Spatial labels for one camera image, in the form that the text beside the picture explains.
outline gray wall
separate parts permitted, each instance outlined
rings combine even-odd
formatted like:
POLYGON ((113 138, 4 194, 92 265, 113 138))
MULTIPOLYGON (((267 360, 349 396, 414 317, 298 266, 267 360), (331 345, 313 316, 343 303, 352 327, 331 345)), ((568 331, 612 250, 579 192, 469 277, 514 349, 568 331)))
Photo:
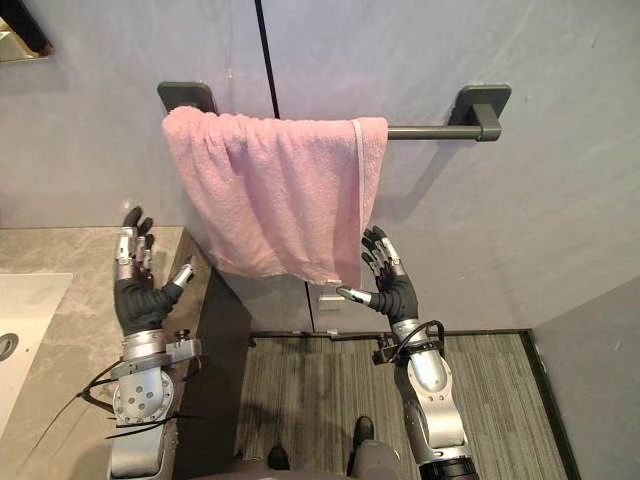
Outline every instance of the gray wall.
MULTIPOLYGON (((0 64, 0 227, 117 225, 141 204, 158 224, 187 225, 209 251, 155 89, 162 80, 204 81, 222 112, 272 116, 253 2, 25 4, 55 55, 0 64)), ((310 324, 303 282, 230 283, 256 328, 310 324)))
MULTIPOLYGON (((392 142, 373 222, 424 318, 532 327, 640 272, 635 0, 266 0, 281 115, 441 124, 469 83, 509 83, 492 144, 392 142)), ((319 330, 376 330, 357 306, 319 330)))
POLYGON ((640 277, 534 330, 584 480, 640 478, 640 277))

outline striped carpet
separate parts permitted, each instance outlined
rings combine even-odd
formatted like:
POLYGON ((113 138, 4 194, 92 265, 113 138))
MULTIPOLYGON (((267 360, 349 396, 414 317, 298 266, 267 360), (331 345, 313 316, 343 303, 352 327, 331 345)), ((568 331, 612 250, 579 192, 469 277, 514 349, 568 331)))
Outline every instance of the striped carpet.
MULTIPOLYGON (((259 338, 249 350, 236 449, 266 457, 282 445, 294 469, 344 473, 353 424, 369 415, 407 479, 419 479, 393 367, 374 367, 373 340, 259 338)), ((483 480, 565 479, 542 400, 517 334, 447 337, 447 361, 483 480)))

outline towel bar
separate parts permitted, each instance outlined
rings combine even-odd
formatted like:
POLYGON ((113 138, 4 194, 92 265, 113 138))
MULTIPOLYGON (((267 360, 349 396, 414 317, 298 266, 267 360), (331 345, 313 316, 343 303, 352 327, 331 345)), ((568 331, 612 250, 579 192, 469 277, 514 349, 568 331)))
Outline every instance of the towel bar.
MULTIPOLYGON (((167 112, 190 105, 203 112, 216 112, 211 90, 204 83, 161 82, 158 95, 167 112)), ((498 118, 509 96, 509 85, 468 85, 460 90, 447 125, 393 127, 389 140, 475 140, 494 142, 502 127, 498 118)))

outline person's foot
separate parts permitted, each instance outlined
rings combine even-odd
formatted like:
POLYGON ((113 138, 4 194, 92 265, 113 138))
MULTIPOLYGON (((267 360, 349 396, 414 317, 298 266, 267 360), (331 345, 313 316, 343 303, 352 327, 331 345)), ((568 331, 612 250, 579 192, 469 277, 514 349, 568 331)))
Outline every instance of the person's foot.
POLYGON ((358 420, 356 420, 356 426, 353 428, 353 449, 351 450, 351 455, 349 456, 349 463, 347 465, 347 476, 351 476, 353 461, 356 457, 356 450, 365 440, 373 440, 373 435, 373 420, 371 420, 366 415, 358 418, 358 420))
POLYGON ((373 420, 366 415, 356 420, 356 426, 353 429, 353 451, 360 446, 365 440, 373 440, 373 420))
POLYGON ((289 465, 289 456, 284 448, 280 445, 276 445, 269 452, 269 458, 267 464, 272 470, 291 470, 289 465))

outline sink drain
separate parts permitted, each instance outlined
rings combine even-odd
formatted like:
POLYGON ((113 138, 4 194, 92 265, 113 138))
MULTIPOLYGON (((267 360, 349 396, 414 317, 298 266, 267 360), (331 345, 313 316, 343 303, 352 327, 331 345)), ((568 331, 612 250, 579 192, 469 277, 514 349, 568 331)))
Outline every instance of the sink drain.
POLYGON ((15 333, 5 333, 0 336, 0 362, 11 356, 18 346, 18 336, 15 333))

